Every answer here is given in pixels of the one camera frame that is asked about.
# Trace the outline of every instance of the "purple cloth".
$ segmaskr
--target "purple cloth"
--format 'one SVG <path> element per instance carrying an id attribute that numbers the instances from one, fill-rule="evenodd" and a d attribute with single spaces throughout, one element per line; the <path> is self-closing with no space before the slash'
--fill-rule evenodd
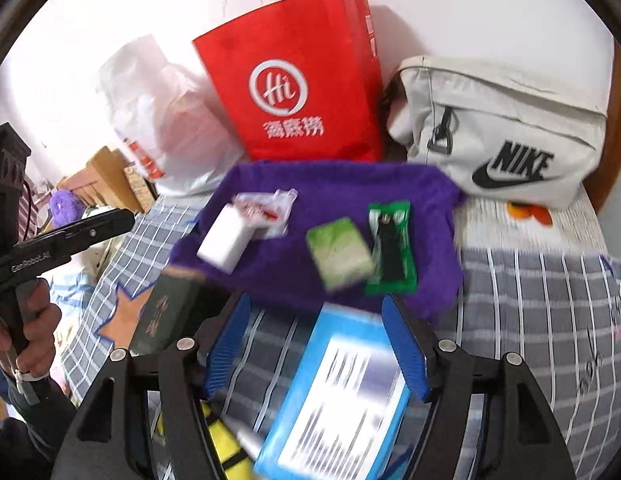
<path id="1" fill-rule="evenodd" d="M 296 189 L 288 234 L 248 244 L 232 274 L 201 261 L 196 252 L 220 211 L 239 192 Z M 379 312 L 382 296 L 365 296 L 364 285 L 328 295 L 306 246 L 306 232 L 320 224 L 350 217 L 369 247 L 373 236 L 368 206 L 409 200 L 409 227 L 417 267 L 417 292 L 405 295 L 421 317 L 452 307 L 462 284 L 462 269 L 453 245 L 453 207 L 462 191 L 441 171 L 418 164 L 360 162 L 256 162 L 236 166 L 200 212 L 193 231 L 175 244 L 170 262 L 199 269 L 216 282 L 267 300 L 319 312 L 325 301 Z"/>

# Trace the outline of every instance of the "metal screw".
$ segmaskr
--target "metal screw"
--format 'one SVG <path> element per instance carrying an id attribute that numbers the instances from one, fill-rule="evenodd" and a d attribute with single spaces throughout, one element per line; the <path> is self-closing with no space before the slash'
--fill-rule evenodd
<path id="1" fill-rule="evenodd" d="M 455 352 L 457 345 L 455 341 L 451 341 L 450 339 L 442 339 L 437 346 L 442 352 Z"/>
<path id="2" fill-rule="evenodd" d="M 515 352 L 508 352 L 507 361 L 513 366 L 519 366 L 524 362 L 522 356 L 520 354 L 516 354 Z"/>
<path id="3" fill-rule="evenodd" d="M 177 341 L 178 350 L 190 350 L 194 346 L 194 340 L 190 337 L 183 337 Z"/>
<path id="4" fill-rule="evenodd" d="M 123 348 L 116 348 L 111 352 L 111 361 L 117 362 L 121 361 L 126 357 L 126 350 Z"/>

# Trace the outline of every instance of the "printed label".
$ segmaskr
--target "printed label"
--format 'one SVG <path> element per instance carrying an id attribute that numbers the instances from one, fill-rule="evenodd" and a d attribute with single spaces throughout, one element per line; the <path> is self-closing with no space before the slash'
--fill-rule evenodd
<path id="1" fill-rule="evenodd" d="M 34 264 L 38 264 L 39 262 L 47 260 L 48 258 L 50 258 L 50 251 L 44 251 L 42 254 L 38 254 L 34 258 L 30 258 L 29 260 L 24 260 L 23 262 L 17 265 L 13 265 L 12 267 L 10 267 L 10 270 L 12 270 L 13 272 L 19 272 L 22 269 L 30 267 Z"/>
<path id="2" fill-rule="evenodd" d="M 392 351 L 332 338 L 278 464 L 313 478 L 366 479 L 404 386 Z"/>

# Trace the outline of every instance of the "purple stuffed toy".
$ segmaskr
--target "purple stuffed toy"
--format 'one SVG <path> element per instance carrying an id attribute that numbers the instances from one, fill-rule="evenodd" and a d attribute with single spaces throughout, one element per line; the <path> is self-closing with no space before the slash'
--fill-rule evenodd
<path id="1" fill-rule="evenodd" d="M 86 210 L 79 197 L 68 189 L 55 191 L 50 197 L 48 207 L 52 214 L 52 226 L 55 228 L 81 220 Z"/>

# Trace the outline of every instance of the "green packaged item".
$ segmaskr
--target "green packaged item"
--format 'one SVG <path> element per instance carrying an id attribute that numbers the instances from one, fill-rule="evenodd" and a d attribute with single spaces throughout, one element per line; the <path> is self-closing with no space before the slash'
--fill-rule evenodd
<path id="1" fill-rule="evenodd" d="M 306 243 L 329 293 L 364 281 L 373 274 L 371 251 L 350 218 L 309 229 Z"/>
<path id="2" fill-rule="evenodd" d="M 410 213 L 410 202 L 368 206 L 368 221 L 375 239 L 375 271 L 366 283 L 366 294 L 417 290 L 417 271 L 409 240 Z"/>

